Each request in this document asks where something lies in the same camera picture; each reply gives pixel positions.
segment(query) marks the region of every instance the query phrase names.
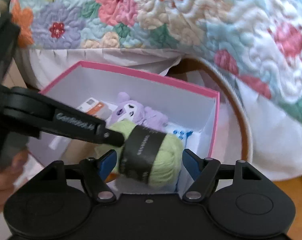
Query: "yarn skein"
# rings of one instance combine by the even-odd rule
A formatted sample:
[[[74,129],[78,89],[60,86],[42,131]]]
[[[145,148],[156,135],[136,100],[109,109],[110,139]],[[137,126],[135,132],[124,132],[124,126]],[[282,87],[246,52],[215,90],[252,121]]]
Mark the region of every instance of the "yarn skein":
[[[124,136],[124,139],[127,140],[135,126],[135,123],[125,119],[112,124],[108,128],[121,132]],[[119,158],[123,147],[117,148],[111,145],[102,144],[97,146],[95,151],[97,153],[97,158],[99,158],[111,149],[114,149],[117,152],[118,157],[116,166],[112,172],[118,174]],[[176,181],[181,170],[183,150],[184,147],[182,141],[175,135],[167,134],[164,137],[151,168],[148,183],[149,186],[159,188]]]

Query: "orange flower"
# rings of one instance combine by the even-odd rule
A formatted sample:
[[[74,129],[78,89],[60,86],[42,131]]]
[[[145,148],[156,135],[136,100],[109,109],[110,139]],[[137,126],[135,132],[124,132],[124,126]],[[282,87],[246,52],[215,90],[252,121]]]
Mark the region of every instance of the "orange flower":
[[[11,13],[12,22],[19,25],[21,28],[20,35],[18,37],[19,47],[26,48],[28,45],[32,45],[34,43],[30,29],[30,25],[33,22],[32,10],[30,8],[24,8],[21,10],[19,2],[16,2]]]

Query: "purple flower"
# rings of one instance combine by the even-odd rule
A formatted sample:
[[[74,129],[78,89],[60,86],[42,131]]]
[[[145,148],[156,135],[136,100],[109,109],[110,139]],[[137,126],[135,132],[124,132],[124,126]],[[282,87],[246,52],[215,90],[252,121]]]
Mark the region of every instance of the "purple flower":
[[[77,49],[85,21],[80,7],[66,8],[60,1],[49,3],[35,15],[31,30],[36,46],[44,49]]]

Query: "brown trim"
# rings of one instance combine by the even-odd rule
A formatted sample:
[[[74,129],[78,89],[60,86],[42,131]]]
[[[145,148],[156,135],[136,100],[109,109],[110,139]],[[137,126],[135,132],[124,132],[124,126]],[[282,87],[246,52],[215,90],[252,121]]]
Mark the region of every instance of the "brown trim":
[[[217,83],[217,85],[221,88],[225,96],[227,97],[228,101],[230,102],[234,113],[238,119],[238,125],[240,127],[241,137],[242,137],[242,152],[241,152],[241,158],[243,160],[248,159],[248,153],[249,153],[249,141],[248,141],[248,134],[246,132],[246,125],[245,121],[243,119],[242,113],[237,105],[237,103],[234,101],[232,94],[230,93],[229,89],[223,84],[223,82],[220,80],[220,78],[214,73],[210,67],[203,64],[202,62],[199,62],[195,59],[186,58],[181,60],[181,62],[170,68],[167,75],[181,75],[183,78],[182,80],[186,80],[186,72],[194,71],[194,70],[204,70],[213,80]]]

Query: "quilt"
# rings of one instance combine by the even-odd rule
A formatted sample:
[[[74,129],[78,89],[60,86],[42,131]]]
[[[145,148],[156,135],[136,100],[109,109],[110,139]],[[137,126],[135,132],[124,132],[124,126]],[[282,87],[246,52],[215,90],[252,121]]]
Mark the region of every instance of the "quilt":
[[[21,48],[191,53],[302,124],[302,0],[11,0],[10,8]]]

